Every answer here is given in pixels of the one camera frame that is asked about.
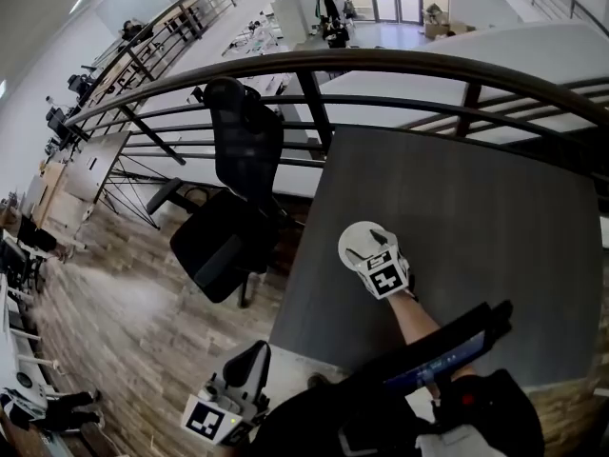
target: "white floor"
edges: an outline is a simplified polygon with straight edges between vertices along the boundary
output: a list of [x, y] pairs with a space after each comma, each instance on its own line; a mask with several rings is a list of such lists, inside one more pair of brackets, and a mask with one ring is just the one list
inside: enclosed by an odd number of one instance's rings
[[[378, 46], [390, 50], [411, 50], [422, 46], [431, 39], [422, 34], [422, 27], [411, 24], [386, 24], [376, 22], [356, 22], [355, 28], [348, 28], [349, 46], [360, 48], [376, 48]], [[312, 35], [309, 39], [296, 45], [294, 50], [323, 50], [327, 43], [321, 35]]]

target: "wooden floor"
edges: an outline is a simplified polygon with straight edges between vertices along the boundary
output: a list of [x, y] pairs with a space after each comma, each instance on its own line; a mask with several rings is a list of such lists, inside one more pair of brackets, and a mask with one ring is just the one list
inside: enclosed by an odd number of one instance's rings
[[[292, 211], [305, 219], [306, 205]], [[62, 265], [47, 264], [47, 282], [32, 312], [46, 357], [57, 358], [62, 390], [100, 388], [106, 435], [116, 448], [104, 454], [130, 457], [211, 455], [179, 429], [187, 396], [213, 370], [214, 357], [244, 341], [267, 339], [285, 289], [299, 235], [282, 245], [280, 270], [250, 282], [252, 304], [237, 308], [237, 295], [213, 305], [187, 279], [168, 248], [186, 219], [176, 209], [161, 220], [161, 232], [98, 209], [79, 238], [88, 251]], [[605, 286], [609, 286], [606, 262]], [[548, 444], [547, 455], [565, 455], [596, 421], [603, 400], [592, 396], [609, 385], [609, 289], [605, 292], [598, 357], [590, 378], [550, 388], [532, 388]], [[305, 387], [310, 372], [332, 380], [332, 367], [273, 349], [266, 391], [277, 405]]]

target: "floor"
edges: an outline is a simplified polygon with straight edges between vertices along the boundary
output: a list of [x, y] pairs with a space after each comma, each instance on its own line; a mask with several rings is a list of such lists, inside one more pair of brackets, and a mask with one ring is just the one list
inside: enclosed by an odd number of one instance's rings
[[[376, 22], [356, 22], [349, 28], [349, 46], [375, 48], [381, 46], [390, 50], [411, 50], [422, 46], [431, 39], [425, 37], [421, 26], [412, 24], [386, 24]], [[327, 43], [321, 35], [310, 36], [306, 42], [298, 44], [294, 50], [324, 50]]]
[[[284, 206], [305, 220], [306, 201]], [[46, 266], [47, 282], [32, 311], [42, 352], [61, 363], [65, 375], [52, 373], [60, 389], [103, 391], [112, 447], [101, 457], [211, 455], [210, 448], [179, 429], [187, 396], [198, 391], [220, 352], [267, 339], [281, 303], [300, 240], [297, 231], [282, 242], [278, 268], [251, 280], [251, 306], [241, 310], [236, 294], [221, 305], [209, 303], [170, 253], [168, 240], [185, 219], [172, 209], [159, 219], [157, 232], [97, 209], [79, 233], [88, 250], [66, 264], [51, 260]], [[609, 256], [605, 266], [609, 287]], [[273, 348], [265, 390], [271, 405], [303, 390], [313, 371], [332, 381], [344, 377], [336, 368]], [[593, 396], [597, 386], [609, 387], [609, 288], [590, 376], [528, 389], [542, 422], [546, 455], [564, 455], [594, 427], [605, 407], [603, 398]]]

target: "white ceiling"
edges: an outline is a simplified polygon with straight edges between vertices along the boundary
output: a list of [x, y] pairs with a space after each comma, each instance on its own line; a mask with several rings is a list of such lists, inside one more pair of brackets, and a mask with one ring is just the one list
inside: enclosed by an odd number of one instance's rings
[[8, 92], [69, 21], [74, 3], [76, 0], [0, 0], [0, 82], [7, 80]]

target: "ceiling light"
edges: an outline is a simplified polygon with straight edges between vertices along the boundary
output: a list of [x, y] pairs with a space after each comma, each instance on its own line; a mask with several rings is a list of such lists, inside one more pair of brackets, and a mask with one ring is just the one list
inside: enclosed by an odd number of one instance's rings
[[76, 3], [74, 4], [74, 7], [72, 7], [72, 10], [69, 11], [69, 13], [73, 13], [76, 9], [78, 9], [78, 6], [83, 2], [83, 0], [77, 0]]

